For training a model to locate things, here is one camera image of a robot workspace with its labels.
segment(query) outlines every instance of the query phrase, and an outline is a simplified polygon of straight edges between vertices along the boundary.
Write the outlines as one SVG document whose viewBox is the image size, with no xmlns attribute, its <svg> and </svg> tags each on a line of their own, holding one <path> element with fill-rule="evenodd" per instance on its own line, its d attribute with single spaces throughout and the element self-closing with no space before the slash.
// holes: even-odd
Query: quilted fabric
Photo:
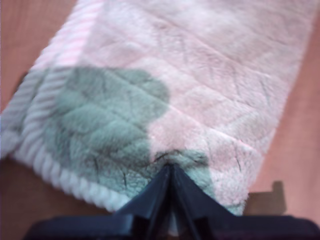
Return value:
<svg viewBox="0 0 320 240">
<path fill-rule="evenodd" d="M 241 214 L 318 4 L 79 0 L 1 116 L 1 157 L 109 211 L 178 163 Z"/>
</svg>

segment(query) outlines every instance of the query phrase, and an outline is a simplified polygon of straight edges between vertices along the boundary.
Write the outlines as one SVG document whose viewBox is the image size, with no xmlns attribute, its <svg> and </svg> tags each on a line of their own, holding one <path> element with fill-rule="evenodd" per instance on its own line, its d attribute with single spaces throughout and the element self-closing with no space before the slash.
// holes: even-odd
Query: orange surface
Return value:
<svg viewBox="0 0 320 240">
<path fill-rule="evenodd" d="M 75 0 L 1 1 L 1 109 L 22 76 L 64 23 Z M 320 12 L 303 65 L 246 214 L 286 214 L 320 225 Z M 36 221 L 58 215 L 104 214 L 53 189 L 31 169 L 1 162 L 1 239 L 20 240 Z"/>
</svg>

